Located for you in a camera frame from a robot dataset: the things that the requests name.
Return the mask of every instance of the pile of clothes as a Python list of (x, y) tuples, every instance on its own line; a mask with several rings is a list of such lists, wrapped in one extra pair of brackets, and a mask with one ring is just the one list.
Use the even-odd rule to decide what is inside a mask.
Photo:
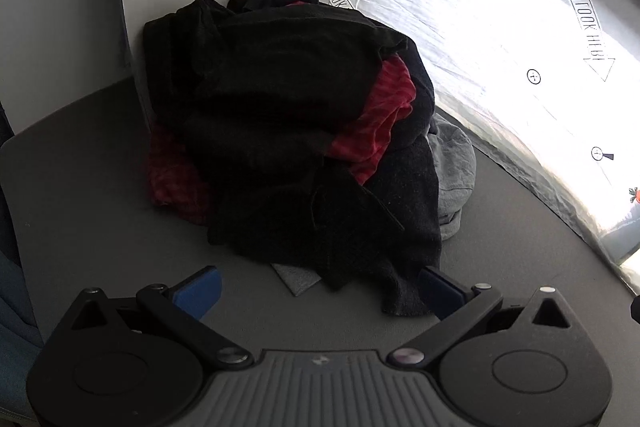
[(357, 277), (388, 314), (428, 311), (415, 283), (438, 265), (442, 212), (411, 39), (318, 0), (195, 0), (143, 42), (157, 204), (284, 279)]

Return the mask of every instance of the red plaid fabric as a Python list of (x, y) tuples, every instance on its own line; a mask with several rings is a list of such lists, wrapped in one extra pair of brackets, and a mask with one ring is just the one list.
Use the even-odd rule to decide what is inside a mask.
[[(383, 62), (362, 115), (335, 137), (327, 156), (351, 163), (350, 171), (362, 185), (376, 172), (391, 140), (391, 128), (409, 116), (414, 99), (409, 71), (393, 55)], [(209, 184), (200, 177), (184, 145), (158, 124), (151, 131), (148, 180), (155, 204), (174, 207), (180, 217), (196, 225), (206, 224)]]
[(158, 124), (151, 130), (148, 180), (155, 204), (174, 207), (180, 217), (196, 225), (206, 224), (209, 184), (202, 181), (184, 145)]
[(329, 158), (351, 163), (360, 185), (372, 177), (391, 141), (391, 128), (411, 114), (415, 86), (402, 58), (389, 57), (371, 88), (362, 115), (348, 124), (331, 143)]

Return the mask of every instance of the gray fabric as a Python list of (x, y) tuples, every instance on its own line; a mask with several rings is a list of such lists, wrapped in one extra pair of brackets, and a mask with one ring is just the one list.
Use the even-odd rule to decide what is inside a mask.
[(287, 266), (286, 264), (272, 264), (271, 266), (287, 285), (287, 288), (291, 290), (294, 297), (303, 294), (322, 279), (315, 271), (309, 268)]
[[(460, 229), (462, 206), (476, 183), (476, 153), (471, 140), (459, 128), (434, 114), (427, 138), (438, 174), (438, 217), (442, 240)], [(274, 264), (273, 268), (293, 295), (298, 296), (321, 278), (313, 270)]]
[(460, 229), (462, 207), (476, 183), (476, 153), (462, 129), (439, 114), (433, 115), (431, 125), (437, 128), (437, 134), (427, 138), (438, 174), (438, 217), (444, 241)]

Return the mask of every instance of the blue fabric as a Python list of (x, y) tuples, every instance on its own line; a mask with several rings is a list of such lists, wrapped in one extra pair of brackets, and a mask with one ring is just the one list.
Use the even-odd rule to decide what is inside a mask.
[(200, 320), (222, 295), (222, 277), (216, 269), (204, 272), (184, 288), (180, 288), (173, 303), (191, 317)]
[(0, 252), (0, 410), (35, 418), (25, 384), (41, 347), (22, 270)]

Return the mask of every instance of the circle symbol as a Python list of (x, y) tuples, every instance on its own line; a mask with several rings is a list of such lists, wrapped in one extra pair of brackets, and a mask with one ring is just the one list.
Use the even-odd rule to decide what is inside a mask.
[(591, 157), (599, 162), (603, 158), (602, 149), (600, 147), (594, 147), (591, 149)]
[(531, 82), (531, 84), (539, 84), (540, 80), (542, 79), (540, 73), (538, 73), (536, 70), (527, 71), (527, 78), (529, 79), (529, 82)]

